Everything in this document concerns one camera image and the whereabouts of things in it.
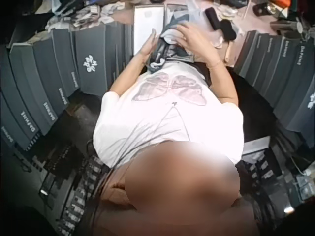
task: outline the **white flower logo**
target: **white flower logo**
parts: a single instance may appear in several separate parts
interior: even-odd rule
[[[308,104],[308,108],[310,108],[310,109],[312,109],[313,108],[313,106],[314,106],[314,104],[315,104],[315,92],[311,95],[311,101],[309,102],[309,104]]]
[[[89,55],[85,58],[85,62],[83,63],[83,66],[86,66],[88,72],[95,72],[95,68],[97,66],[97,61],[93,60],[93,57]]]

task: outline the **table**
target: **table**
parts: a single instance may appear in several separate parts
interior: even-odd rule
[[[205,9],[209,7],[213,7],[217,14],[219,13],[217,10],[217,6],[208,0],[196,0],[198,6],[201,8],[201,10],[204,12]],[[165,4],[186,4],[185,0],[166,0]],[[238,58],[238,55],[242,49],[245,37],[246,37],[246,32],[250,30],[257,30],[260,33],[268,33],[270,35],[276,35],[276,32],[274,32],[271,28],[269,23],[271,21],[275,21],[276,18],[273,16],[261,16],[261,17],[256,17],[255,14],[252,11],[252,7],[254,6],[254,3],[250,3],[249,9],[247,12],[247,16],[245,19],[242,19],[242,15],[245,13],[246,8],[243,7],[239,9],[239,13],[237,16],[233,18],[233,22],[244,31],[243,35],[238,34],[236,40],[234,41],[234,45],[231,50],[231,55],[230,55],[230,61],[229,63],[226,64],[226,66],[234,67],[234,64]],[[205,31],[207,32],[207,35],[209,37],[209,40],[212,41],[212,43],[215,43],[218,41],[218,39],[222,36],[221,30],[214,31],[205,17],[204,22],[207,23],[205,26],[206,29]],[[124,24],[133,24],[133,9],[129,8],[121,11],[116,11],[113,16],[115,21],[124,23]],[[224,60],[225,57],[225,52],[227,49],[228,43],[224,42],[223,47],[219,49],[219,55]],[[196,61],[203,62],[202,59],[196,58]]]

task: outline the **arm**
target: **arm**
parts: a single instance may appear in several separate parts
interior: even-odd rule
[[[135,55],[113,83],[110,91],[117,93],[119,96],[123,95],[138,79],[144,63],[145,61],[141,54]]]
[[[223,62],[220,60],[218,61],[218,64],[208,66],[210,70],[212,92],[221,103],[231,102],[238,106],[238,97],[234,82]]]
[[[145,66],[145,62],[148,60],[151,52],[155,49],[157,43],[158,37],[156,38],[156,31],[153,29],[148,40],[144,43],[137,55],[132,58],[123,72],[118,76],[111,86],[110,91],[122,96],[129,88],[131,88],[131,86],[134,85],[141,73],[141,70]]]
[[[176,26],[184,37],[177,38],[179,45],[204,58],[210,70],[212,91],[221,103],[231,102],[238,106],[234,82],[222,63],[218,52],[198,26],[184,22]]]

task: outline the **white t-shirt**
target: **white t-shirt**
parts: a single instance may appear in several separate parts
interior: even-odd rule
[[[94,148],[107,166],[120,166],[163,141],[196,142],[236,164],[244,145],[243,114],[235,104],[221,104],[204,76],[182,62],[141,75],[121,97],[103,96]]]

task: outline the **black brush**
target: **black brush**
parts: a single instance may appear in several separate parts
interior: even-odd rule
[[[234,41],[236,39],[236,32],[234,31],[233,27],[232,27],[232,23],[229,20],[221,20],[221,28],[220,28],[223,32],[223,38],[225,41],[229,42],[229,41]]]
[[[210,7],[205,10],[206,17],[208,18],[212,28],[218,30],[221,27],[220,21],[217,17],[216,11],[213,7]]]

